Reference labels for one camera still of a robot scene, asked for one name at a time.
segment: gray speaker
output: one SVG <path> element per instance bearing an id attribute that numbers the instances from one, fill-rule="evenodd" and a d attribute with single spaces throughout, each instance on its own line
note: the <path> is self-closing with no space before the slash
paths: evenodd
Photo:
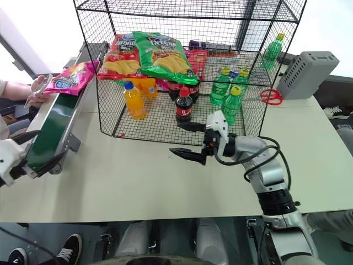
<path id="1" fill-rule="evenodd" d="M 277 90 L 283 99 L 309 98 L 338 63 L 329 51 L 304 51 L 289 65 Z"/>

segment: wire cage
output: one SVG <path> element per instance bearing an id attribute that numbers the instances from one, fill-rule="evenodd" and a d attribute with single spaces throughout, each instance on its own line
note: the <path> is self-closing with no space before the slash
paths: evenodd
<path id="1" fill-rule="evenodd" d="M 205 123 L 220 107 L 211 105 L 212 82 L 223 66 L 239 72 L 248 68 L 248 89 L 230 133 L 260 135 L 267 104 L 260 93 L 273 86 L 298 24 L 306 0 L 73 0 L 91 59 L 101 51 L 90 44 L 111 44 L 116 34 L 132 31 L 158 32 L 178 39 L 188 50 L 189 41 L 220 44 L 208 53 L 200 96 L 193 106 L 192 120 Z M 272 68 L 261 66 L 266 48 L 278 33 L 285 35 L 282 53 Z M 237 84 L 236 79 L 230 83 Z M 163 89 L 153 100 L 145 100 L 147 116 L 129 116 L 118 82 L 97 80 L 100 129 L 128 139 L 201 145 L 203 134 L 177 127 L 175 104 Z"/>

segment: sneaker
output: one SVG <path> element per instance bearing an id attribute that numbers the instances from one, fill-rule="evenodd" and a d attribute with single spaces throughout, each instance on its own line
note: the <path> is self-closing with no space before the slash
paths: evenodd
<path id="1" fill-rule="evenodd" d="M 82 238 L 80 235 L 73 234 L 65 242 L 58 258 L 62 258 L 68 265 L 76 265 L 82 252 Z"/>
<path id="2" fill-rule="evenodd" d="M 324 108 L 324 112 L 329 119 L 348 119 L 353 112 L 349 112 L 345 107 Z"/>
<path id="3" fill-rule="evenodd" d="M 353 245 L 345 242 L 345 241 L 342 241 L 340 240 L 340 243 L 341 243 L 341 247 L 347 251 L 347 252 L 353 252 Z"/>
<path id="4" fill-rule="evenodd" d="M 17 265 L 28 265 L 27 254 L 23 248 L 16 248 L 11 251 L 7 261 Z"/>

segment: yellow bottle cap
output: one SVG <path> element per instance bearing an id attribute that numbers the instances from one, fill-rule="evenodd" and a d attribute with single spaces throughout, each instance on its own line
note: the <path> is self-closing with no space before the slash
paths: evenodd
<path id="1" fill-rule="evenodd" d="M 240 69 L 240 74 L 241 77 L 248 77 L 249 76 L 249 69 L 247 68 L 242 68 Z"/>
<path id="2" fill-rule="evenodd" d="M 231 88 L 231 94 L 232 94 L 233 96 L 238 96 L 238 95 L 240 95 L 241 92 L 242 92 L 242 89 L 241 89 L 240 86 L 232 86 L 232 88 Z"/>
<path id="3" fill-rule="evenodd" d="M 230 72 L 231 72 L 231 69 L 229 67 L 222 67 L 221 69 L 221 73 L 225 76 L 228 76 Z"/>
<path id="4" fill-rule="evenodd" d="M 283 33 L 279 33 L 278 35 L 277 35 L 277 40 L 283 40 L 285 38 L 285 35 L 283 34 Z"/>

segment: orange juice bottle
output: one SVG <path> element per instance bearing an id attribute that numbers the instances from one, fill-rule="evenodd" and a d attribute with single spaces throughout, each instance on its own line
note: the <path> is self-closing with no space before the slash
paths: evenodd
<path id="1" fill-rule="evenodd" d="M 134 119 L 143 119 L 146 116 L 145 103 L 141 97 L 141 92 L 133 86 L 131 81 L 124 82 L 124 98 L 127 109 Z"/>
<path id="2" fill-rule="evenodd" d="M 142 93 L 149 99 L 154 98 L 158 94 L 154 78 L 140 79 L 140 87 Z"/>
<path id="3" fill-rule="evenodd" d="M 131 81 L 133 83 L 133 85 L 138 90 L 140 90 L 141 94 L 143 94 L 143 91 L 142 91 L 141 86 L 140 86 L 140 80 L 141 80 L 141 78 L 124 78 L 124 81 Z"/>

